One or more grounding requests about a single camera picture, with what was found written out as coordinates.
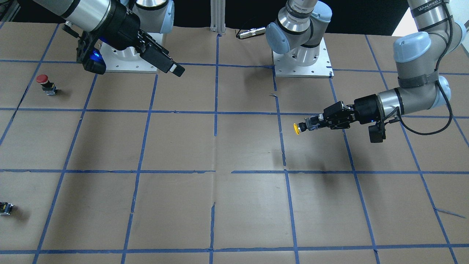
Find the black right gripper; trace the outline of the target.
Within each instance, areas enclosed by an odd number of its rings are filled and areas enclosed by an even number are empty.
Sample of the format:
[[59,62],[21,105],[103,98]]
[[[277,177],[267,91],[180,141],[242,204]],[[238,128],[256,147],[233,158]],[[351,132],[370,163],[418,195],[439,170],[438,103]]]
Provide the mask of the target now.
[[128,45],[134,47],[140,57],[163,72],[171,72],[177,77],[181,77],[185,68],[169,56],[169,51],[156,42],[153,37],[142,30],[134,30],[125,33],[129,39]]

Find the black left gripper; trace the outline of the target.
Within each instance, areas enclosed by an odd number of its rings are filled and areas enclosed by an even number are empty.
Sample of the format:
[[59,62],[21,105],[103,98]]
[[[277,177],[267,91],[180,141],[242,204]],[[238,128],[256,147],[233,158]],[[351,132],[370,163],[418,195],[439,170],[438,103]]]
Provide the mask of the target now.
[[351,123],[358,119],[358,111],[355,105],[345,105],[338,101],[324,109],[319,128],[330,128],[332,130],[349,129]]

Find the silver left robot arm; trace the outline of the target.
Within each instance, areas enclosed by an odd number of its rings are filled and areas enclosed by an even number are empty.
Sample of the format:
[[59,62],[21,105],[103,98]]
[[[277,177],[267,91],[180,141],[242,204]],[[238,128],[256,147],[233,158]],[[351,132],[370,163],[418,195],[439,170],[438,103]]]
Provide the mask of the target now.
[[402,117],[446,104],[453,119],[450,90],[439,75],[442,58],[458,47],[468,28],[454,20],[448,0],[409,0],[418,32],[400,37],[393,44],[398,87],[354,100],[351,105],[337,102],[323,114],[306,119],[307,129],[348,129],[352,122],[368,124],[373,132],[383,132]]

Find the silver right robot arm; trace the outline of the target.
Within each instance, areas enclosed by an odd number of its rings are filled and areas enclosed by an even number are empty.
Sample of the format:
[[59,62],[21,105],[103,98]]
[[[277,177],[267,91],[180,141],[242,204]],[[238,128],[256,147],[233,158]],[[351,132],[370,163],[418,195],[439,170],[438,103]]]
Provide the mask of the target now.
[[130,0],[129,9],[119,0],[38,0],[37,3],[83,30],[82,35],[64,25],[63,30],[78,39],[77,62],[88,72],[104,74],[106,63],[95,47],[98,40],[122,51],[134,48],[139,57],[164,73],[180,77],[185,68],[175,62],[169,51],[141,28],[140,14],[149,17],[146,28],[169,33],[174,23],[172,0]]

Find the arm aluminium base plate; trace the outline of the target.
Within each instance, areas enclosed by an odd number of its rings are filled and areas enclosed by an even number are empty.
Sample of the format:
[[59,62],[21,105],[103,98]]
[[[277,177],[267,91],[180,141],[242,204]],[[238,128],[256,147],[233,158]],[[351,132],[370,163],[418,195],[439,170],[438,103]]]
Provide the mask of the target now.
[[283,55],[272,52],[272,59],[277,77],[332,78],[335,75],[324,38],[317,47],[300,46]]
[[158,73],[159,69],[146,62],[136,52],[134,47],[119,51],[106,43],[99,47],[106,73]]

